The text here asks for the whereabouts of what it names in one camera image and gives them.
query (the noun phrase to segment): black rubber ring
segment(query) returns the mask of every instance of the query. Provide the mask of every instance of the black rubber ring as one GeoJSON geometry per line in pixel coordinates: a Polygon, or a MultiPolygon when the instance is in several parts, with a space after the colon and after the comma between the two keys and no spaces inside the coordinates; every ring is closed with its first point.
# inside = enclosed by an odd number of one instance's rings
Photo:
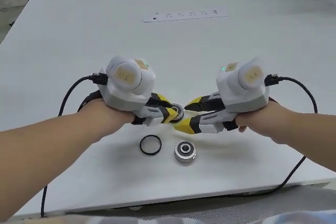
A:
{"type": "Polygon", "coordinates": [[[140,141],[139,147],[140,147],[140,150],[141,150],[141,152],[142,152],[143,154],[145,154],[145,155],[147,155],[147,156],[154,156],[154,155],[156,155],[157,153],[160,152],[161,147],[162,147],[162,141],[161,141],[161,139],[160,139],[158,136],[156,136],[156,135],[147,135],[147,136],[144,136],[143,139],[140,141]],[[159,149],[157,149],[157,151],[155,151],[155,152],[145,152],[145,151],[143,150],[143,148],[142,148],[142,142],[143,142],[145,139],[149,138],[149,137],[154,137],[154,138],[156,138],[156,139],[158,140],[159,144],[160,144],[159,149]]]}

